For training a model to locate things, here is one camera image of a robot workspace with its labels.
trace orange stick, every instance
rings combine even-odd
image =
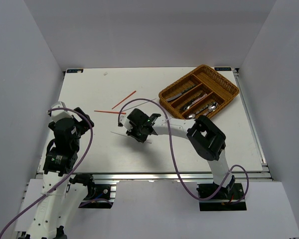
[[[120,113],[120,112],[117,112],[117,111],[95,111],[95,112],[110,113],[110,114],[119,114]]]
[[[135,94],[136,91],[133,91],[132,93],[130,93],[128,96],[126,96],[122,101],[120,101],[117,105],[115,105],[112,109],[114,109],[116,106],[118,106],[120,103],[122,103],[123,101],[125,101],[128,97],[132,96],[133,94]]]

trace gray wall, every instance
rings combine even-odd
[[[71,67],[240,67],[276,0],[25,0]]]
[[[48,131],[45,111],[61,84],[62,72],[23,0],[0,0],[0,231],[35,175]]]
[[[277,0],[240,78],[269,168],[299,227],[299,1]]]

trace metal utensil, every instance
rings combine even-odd
[[[200,110],[196,111],[195,113],[190,114],[189,116],[186,117],[186,119],[191,120],[193,118],[196,117],[196,115],[198,115],[200,112],[204,111],[205,109],[207,109],[209,107],[210,104],[205,105],[203,108],[201,108]]]
[[[167,102],[170,102],[170,101],[173,101],[173,100],[177,99],[177,98],[180,97],[181,95],[185,94],[187,91],[193,89],[195,86],[196,86],[196,85],[193,85],[193,86],[191,86],[191,87],[188,87],[187,89],[185,89],[185,90],[182,91],[181,93],[178,93],[177,95],[172,96],[172,97],[166,99],[166,101],[167,101]]]
[[[207,96],[207,94],[204,94],[202,97],[200,97],[201,94],[199,94],[197,99],[191,100],[189,103],[187,103],[184,107],[183,107],[183,111],[188,110],[190,107],[192,107],[194,104],[196,104],[198,101],[200,101],[201,99],[205,98]]]
[[[216,110],[216,108],[218,107],[218,103],[217,102],[213,102],[209,105],[208,107],[208,111],[204,113],[204,116],[208,115],[209,113],[213,112]]]

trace tabletop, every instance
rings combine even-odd
[[[99,68],[83,69],[81,73],[66,73],[59,100],[68,108],[80,107],[91,117],[93,128],[92,146],[78,167],[84,173],[172,173],[175,172],[167,135],[151,135],[148,142],[138,143],[125,135],[118,127],[118,115],[94,112],[111,111],[111,108],[133,91],[128,100],[136,98],[155,99],[159,92],[194,68]],[[236,84],[232,71],[220,71],[224,77]],[[119,111],[123,104],[114,110]],[[142,104],[133,102],[128,108]],[[152,104],[137,107],[147,115],[161,113]],[[132,109],[124,110],[127,114]],[[242,165],[247,171],[261,171],[261,156],[257,150],[240,95],[225,109],[211,119],[226,135],[226,158],[229,167]],[[53,139],[49,132],[47,143]],[[90,139],[89,132],[80,139],[80,158]],[[201,158],[191,143],[183,138],[173,138],[174,153],[180,172],[210,172],[206,160]],[[39,172],[42,172],[45,150],[42,153]]]

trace brown basket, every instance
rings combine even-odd
[[[192,86],[194,87],[191,90],[177,99],[171,102],[166,101],[166,99]],[[191,106],[188,110],[182,111],[184,105],[205,93],[208,94],[206,97]],[[200,65],[162,90],[159,93],[159,103],[175,118],[185,119],[189,114],[195,113],[205,105],[216,101],[219,104],[218,107],[214,112],[210,112],[207,115],[207,117],[212,118],[225,108],[238,94],[239,89],[233,83],[209,66]],[[203,110],[197,114],[195,118],[198,118],[207,111],[208,109]]]

